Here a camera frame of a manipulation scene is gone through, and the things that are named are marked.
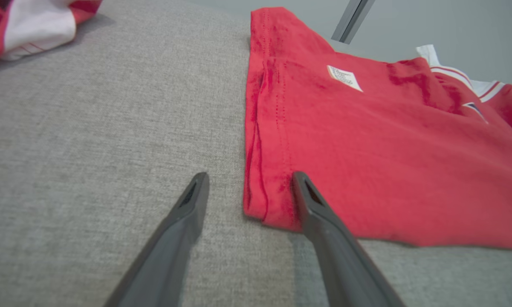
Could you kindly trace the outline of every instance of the red and white striped trim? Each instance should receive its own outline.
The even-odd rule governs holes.
[[[505,86],[504,83],[498,81],[482,82],[470,80],[464,72],[453,67],[440,65],[433,45],[417,47],[417,52],[422,58],[427,60],[431,72],[439,72],[440,74],[456,78],[476,94],[481,102],[489,101],[489,99],[493,98]]]
[[[498,81],[489,82],[489,86],[485,90],[485,93],[480,95],[481,102],[486,102],[489,99],[493,98],[506,84]]]

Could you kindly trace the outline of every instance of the folded shirt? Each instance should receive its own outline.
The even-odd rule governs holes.
[[[284,8],[252,12],[244,212],[299,231],[304,171],[357,237],[512,249],[512,85],[421,57],[335,52]]]

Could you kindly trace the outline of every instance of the gray fabric surface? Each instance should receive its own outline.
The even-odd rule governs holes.
[[[242,214],[249,36],[248,16],[104,1],[75,42],[0,62],[0,307],[102,305],[198,171],[182,305],[326,305],[309,241]],[[363,245],[408,306],[512,306],[512,251]]]

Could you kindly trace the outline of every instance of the care label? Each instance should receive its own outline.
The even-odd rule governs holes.
[[[363,92],[362,89],[360,88],[358,82],[356,81],[355,74],[353,74],[352,72],[340,70],[339,68],[335,68],[330,65],[328,65],[328,72],[330,72],[330,75],[335,80],[341,81],[344,84],[352,87],[353,89],[357,89],[357,90]]]

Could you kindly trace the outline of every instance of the stitching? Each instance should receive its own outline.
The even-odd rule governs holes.
[[[263,58],[265,59],[265,56],[266,56],[266,53],[267,53],[266,51],[267,51],[267,48],[268,48],[267,40],[266,40],[266,37],[267,37],[267,27],[266,26],[267,26],[267,24],[264,22],[262,26],[263,26],[263,37],[262,37],[262,40],[263,40],[263,46],[264,46],[262,51],[263,51]]]
[[[281,82],[281,75],[277,72],[277,82]],[[279,143],[281,144],[281,148],[283,148],[283,138],[281,135],[281,127],[279,125],[279,93],[275,96],[275,123],[277,124],[277,133],[279,135]],[[286,159],[283,153],[283,163],[286,163]]]
[[[284,71],[286,72],[286,64],[288,63],[288,61],[284,62],[283,63],[283,68],[284,68]],[[289,169],[289,173],[291,174],[292,173],[292,153],[289,149],[289,140],[288,140],[288,133],[287,133],[287,129],[286,129],[286,78],[283,78],[283,127],[284,127],[284,138],[286,140],[286,151],[288,153],[288,169]]]
[[[25,48],[25,47],[20,46],[20,48],[21,48],[21,49],[23,49],[24,51],[26,51],[26,52],[30,53],[31,55],[33,55],[33,53],[32,53],[32,52],[30,52],[30,51],[28,51],[28,50],[26,50],[26,48]]]
[[[266,37],[269,37],[269,43],[266,44],[267,46],[267,56],[271,56],[271,35],[269,35],[269,27],[267,27],[267,25],[269,25],[269,14],[266,14],[266,19],[267,19],[267,23],[265,23],[266,25]]]
[[[32,45],[32,46],[34,46],[34,47],[36,47],[36,48],[38,48],[38,49],[40,49],[41,51],[46,51],[45,49],[40,48],[40,47],[38,47],[38,46],[34,45],[33,43],[29,43],[29,44],[30,44],[30,45]]]

